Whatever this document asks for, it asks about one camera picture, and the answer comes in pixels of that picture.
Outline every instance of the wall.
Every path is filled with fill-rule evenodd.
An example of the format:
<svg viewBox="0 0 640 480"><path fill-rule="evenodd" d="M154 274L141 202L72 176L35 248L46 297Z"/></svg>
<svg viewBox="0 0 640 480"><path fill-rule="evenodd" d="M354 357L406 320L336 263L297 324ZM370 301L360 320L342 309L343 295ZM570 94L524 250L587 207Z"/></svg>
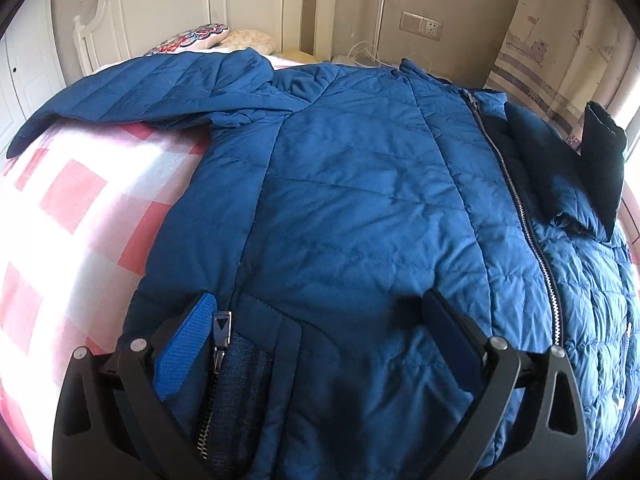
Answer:
<svg viewBox="0 0 640 480"><path fill-rule="evenodd" d="M334 55L372 41L379 0L338 0ZM518 0L386 0L380 59L411 57L431 72L466 86L483 86L494 65ZM440 41L399 30L403 10L444 24Z"/></svg>
<svg viewBox="0 0 640 480"><path fill-rule="evenodd" d="M79 15L83 23L88 23L94 16L96 7L97 0L84 0L84 2L80 0L51 0L56 48L67 85L82 77L82 69L73 40L73 18Z"/></svg>

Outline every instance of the wall outlet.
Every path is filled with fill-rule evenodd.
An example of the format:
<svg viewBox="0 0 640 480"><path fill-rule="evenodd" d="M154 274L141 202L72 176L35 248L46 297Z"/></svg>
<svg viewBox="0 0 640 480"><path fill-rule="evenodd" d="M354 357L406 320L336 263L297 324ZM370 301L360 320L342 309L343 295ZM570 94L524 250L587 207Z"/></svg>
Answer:
<svg viewBox="0 0 640 480"><path fill-rule="evenodd" d="M404 10L400 18L400 30L440 41L442 23Z"/></svg>
<svg viewBox="0 0 640 480"><path fill-rule="evenodd" d="M442 34L442 23L429 18L422 19L422 27L420 28L420 35L431 40L440 41Z"/></svg>

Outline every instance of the jacket's left sleeve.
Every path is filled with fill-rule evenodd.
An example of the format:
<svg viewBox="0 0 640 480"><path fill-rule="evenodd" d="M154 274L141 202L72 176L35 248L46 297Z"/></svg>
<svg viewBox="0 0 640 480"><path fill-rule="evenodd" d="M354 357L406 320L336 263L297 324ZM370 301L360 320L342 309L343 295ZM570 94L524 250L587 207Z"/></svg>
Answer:
<svg viewBox="0 0 640 480"><path fill-rule="evenodd" d="M99 124L144 121L160 129L203 123L233 128L308 106L309 99L274 85L273 77L269 61L251 49L134 58L51 98L18 131L7 157L20 155L60 117Z"/></svg>

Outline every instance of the curtain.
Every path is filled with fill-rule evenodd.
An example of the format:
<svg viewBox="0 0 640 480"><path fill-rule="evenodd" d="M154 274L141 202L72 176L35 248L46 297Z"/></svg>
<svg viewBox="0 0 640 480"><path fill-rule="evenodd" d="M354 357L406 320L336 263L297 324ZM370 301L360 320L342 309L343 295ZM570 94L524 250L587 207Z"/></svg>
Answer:
<svg viewBox="0 0 640 480"><path fill-rule="evenodd" d="M609 108L638 40L613 0L519 0L486 86L578 149L590 100Z"/></svg>

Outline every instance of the bed sheet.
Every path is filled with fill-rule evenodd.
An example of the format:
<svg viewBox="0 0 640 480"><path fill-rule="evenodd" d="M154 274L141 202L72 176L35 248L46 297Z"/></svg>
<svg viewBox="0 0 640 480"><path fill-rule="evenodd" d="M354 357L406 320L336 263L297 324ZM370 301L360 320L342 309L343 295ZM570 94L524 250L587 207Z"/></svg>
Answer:
<svg viewBox="0 0 640 480"><path fill-rule="evenodd" d="M0 414L48 478L69 357L115 348L162 220L209 142L206 128L59 121L1 171Z"/></svg>

